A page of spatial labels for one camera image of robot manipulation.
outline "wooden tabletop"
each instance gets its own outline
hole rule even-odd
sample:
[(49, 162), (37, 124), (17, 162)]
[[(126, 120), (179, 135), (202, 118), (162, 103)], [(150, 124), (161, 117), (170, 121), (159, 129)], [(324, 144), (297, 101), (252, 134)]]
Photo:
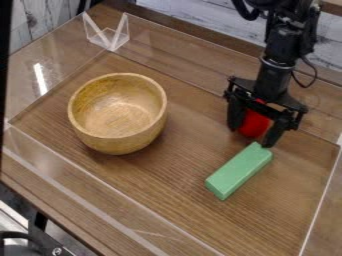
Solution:
[[(93, 15), (103, 24), (119, 17), (103, 5)], [(81, 33), (79, 22), (70, 22), (54, 32), (59, 33), (62, 45), (67, 44), (63, 33)], [(158, 33), (151, 35), (163, 45)], [(41, 44), (50, 44), (50, 40), (43, 39)], [(101, 254), (297, 255), (338, 154), (338, 147), (328, 140), (336, 140), (342, 127), (340, 117), (334, 116), (338, 127), (333, 123), (332, 127), (322, 125), (341, 104), (338, 88), (318, 82), (309, 93), (312, 99), (320, 95), (310, 125), (306, 123), (305, 131), (285, 135), (273, 149), (273, 163), (221, 202), (206, 190), (205, 179), (250, 143), (226, 127), (228, 104), (217, 95), (224, 84), (198, 88), (166, 75), (173, 66), (163, 62), (159, 65), (165, 70), (159, 72), (158, 59), (165, 55), (158, 52), (149, 52), (147, 66), (131, 61), (130, 51), (142, 49), (139, 40), (129, 43), (121, 55), (101, 53), (11, 120), (2, 181)], [(185, 45), (185, 58), (194, 54), (190, 46)], [(65, 60), (73, 62), (73, 48), (78, 47), (77, 41), (66, 45), (70, 56)], [(210, 61), (216, 53), (218, 62), (210, 63), (217, 65), (218, 81), (225, 72), (254, 76), (257, 59), (229, 50), (220, 56), (216, 49), (202, 54)], [(139, 60), (146, 56), (147, 52), (141, 52)], [(171, 60), (174, 68), (188, 70), (185, 60)], [(113, 72), (135, 72), (154, 78), (169, 97), (162, 136), (149, 148), (121, 157), (90, 150), (67, 120), (74, 91), (91, 78)], [(328, 140), (306, 132), (316, 133), (317, 129), (320, 135), (328, 134)]]

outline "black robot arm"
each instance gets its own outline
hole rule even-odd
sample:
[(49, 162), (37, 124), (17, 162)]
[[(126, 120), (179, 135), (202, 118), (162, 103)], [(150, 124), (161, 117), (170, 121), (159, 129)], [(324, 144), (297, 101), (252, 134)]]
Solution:
[[(289, 94), (292, 77), (302, 87), (294, 74), (298, 59), (310, 64), (306, 55), (314, 51), (317, 42), (317, 24), (321, 14), (318, 0), (246, 0), (254, 8), (249, 11), (244, 0), (233, 0), (242, 17), (257, 19), (268, 12), (266, 49), (261, 57), (261, 69), (257, 80), (232, 77), (225, 97), (230, 101), (228, 124), (237, 130), (242, 124), (246, 109), (252, 109), (274, 121), (264, 146), (273, 147), (286, 130), (297, 130), (308, 107)], [(280, 105), (274, 109), (269, 103)]]

